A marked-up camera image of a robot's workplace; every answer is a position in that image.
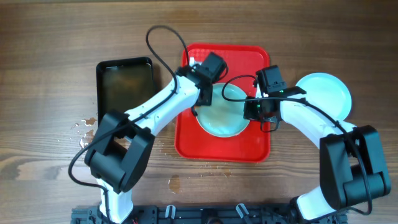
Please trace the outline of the white plate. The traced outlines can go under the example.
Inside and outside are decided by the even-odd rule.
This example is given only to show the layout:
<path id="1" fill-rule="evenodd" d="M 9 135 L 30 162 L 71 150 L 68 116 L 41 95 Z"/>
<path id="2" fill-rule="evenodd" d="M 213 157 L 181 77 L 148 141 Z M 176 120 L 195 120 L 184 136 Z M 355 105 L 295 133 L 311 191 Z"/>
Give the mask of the white plate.
<path id="1" fill-rule="evenodd" d="M 298 87 L 307 92 L 307 101 L 333 118 L 345 120 L 351 112 L 352 97 L 348 87 L 328 73 L 311 73 L 301 78 Z"/>
<path id="2" fill-rule="evenodd" d="M 244 102 L 227 101 L 222 97 L 224 83 L 213 85 L 210 106 L 197 106 L 197 121 L 208 134 L 230 138 L 243 132 L 249 125 L 244 119 Z"/>

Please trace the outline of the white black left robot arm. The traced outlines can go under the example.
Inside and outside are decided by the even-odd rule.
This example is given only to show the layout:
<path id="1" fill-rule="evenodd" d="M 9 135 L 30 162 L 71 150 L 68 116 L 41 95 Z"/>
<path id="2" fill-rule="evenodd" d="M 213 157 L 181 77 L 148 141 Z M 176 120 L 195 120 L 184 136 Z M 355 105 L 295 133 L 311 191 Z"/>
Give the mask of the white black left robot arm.
<path id="1" fill-rule="evenodd" d="M 147 167 L 156 135 L 201 97 L 209 105 L 214 82 L 214 78 L 177 75 L 143 104 L 103 116 L 86 147 L 85 164 L 103 194 L 99 210 L 107 223 L 122 223 L 132 212 L 132 188 Z"/>

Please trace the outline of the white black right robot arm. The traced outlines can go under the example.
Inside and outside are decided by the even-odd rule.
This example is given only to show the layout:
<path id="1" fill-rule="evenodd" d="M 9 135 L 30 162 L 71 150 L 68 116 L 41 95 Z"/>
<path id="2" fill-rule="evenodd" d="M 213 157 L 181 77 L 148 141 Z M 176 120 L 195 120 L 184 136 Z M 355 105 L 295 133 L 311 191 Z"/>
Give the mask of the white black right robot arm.
<path id="1" fill-rule="evenodd" d="M 338 120 L 303 94 L 278 93 L 244 99 L 245 117 L 291 124 L 319 149 L 320 185 L 293 198 L 278 211 L 266 210 L 286 223 L 340 223 L 351 210 L 370 215 L 373 200 L 391 191 L 378 131 Z"/>

